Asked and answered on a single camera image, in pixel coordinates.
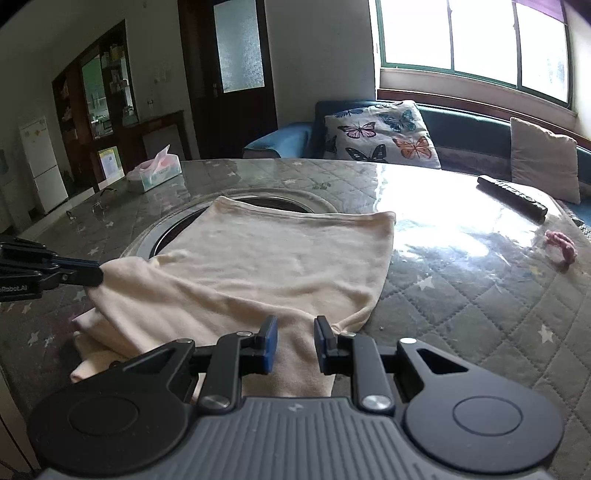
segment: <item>screw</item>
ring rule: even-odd
[[[201,405],[211,410],[221,410],[229,404],[230,401],[221,395],[206,395],[201,399]]]
[[[383,395],[368,395],[361,401],[361,404],[368,410],[381,411],[390,408],[390,405],[392,405],[392,400],[390,400],[388,397],[384,397]]]

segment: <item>table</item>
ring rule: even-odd
[[[539,225],[476,185],[476,177],[465,174],[354,161],[194,161],[183,164],[182,177],[146,194],[119,187],[102,217],[92,215],[89,199],[73,211],[76,221],[61,219],[40,240],[63,255],[106,261],[162,217],[251,187],[304,190],[345,213],[393,210],[391,265],[363,332],[386,345],[419,338],[546,395],[566,422],[554,473],[578,480],[589,474],[591,461],[591,246],[546,194],[523,187],[548,207]],[[579,257],[568,270],[546,255],[546,229],[575,241]],[[63,347],[71,332],[59,323],[62,317],[89,307],[76,287],[34,302],[33,316],[20,305],[10,312],[2,306],[0,336],[7,340],[0,358],[26,397],[25,408],[75,366],[53,344],[28,347],[31,333],[41,331],[42,339],[54,332],[55,346]],[[335,391],[343,382],[337,379]]]

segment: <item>folded towel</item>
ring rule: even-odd
[[[102,285],[87,291],[95,309],[74,321],[105,347],[81,349],[90,353],[72,380],[173,339],[212,345],[256,332],[274,314],[273,373],[245,377],[243,393],[328,396],[333,378],[318,368],[314,318],[325,315],[335,333],[363,326],[386,278],[394,223],[392,212],[315,215],[219,197],[160,255],[102,265]]]

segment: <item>beige pillow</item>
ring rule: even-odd
[[[513,182],[529,185],[571,203],[581,203],[577,142],[518,118],[511,118]]]

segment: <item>butterfly print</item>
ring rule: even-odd
[[[387,163],[386,160],[386,145],[379,144],[377,147],[374,148],[374,153],[371,154],[371,158],[369,158],[365,153],[360,152],[355,148],[346,147],[345,151],[351,155],[353,160],[357,161],[374,161],[378,163]]]
[[[337,128],[342,132],[345,132],[347,134],[347,137],[349,138],[373,138],[376,136],[375,122],[369,122],[361,127],[359,125],[357,125],[356,127],[353,127],[351,125],[341,125]]]
[[[390,102],[390,103],[379,103],[377,105],[372,105],[376,108],[392,108],[393,106],[400,106],[404,103],[404,101],[402,102]]]
[[[336,154],[336,135],[333,138],[328,138],[328,137],[326,138],[324,150],[329,153]]]
[[[433,152],[425,136],[419,138],[416,142],[413,142],[412,140],[407,142],[406,140],[399,140],[398,138],[393,138],[392,140],[400,149],[402,156],[408,160],[414,157],[421,158],[421,155],[426,158],[431,158],[433,156]]]
[[[352,108],[351,110],[345,110],[343,112],[335,113],[336,118],[343,118],[344,116],[360,115],[363,113],[362,108]]]
[[[417,129],[417,124],[414,122],[413,118],[413,111],[410,108],[405,110],[400,118],[388,115],[387,113],[378,113],[378,117],[397,133],[402,133],[405,129],[409,132],[413,132]]]

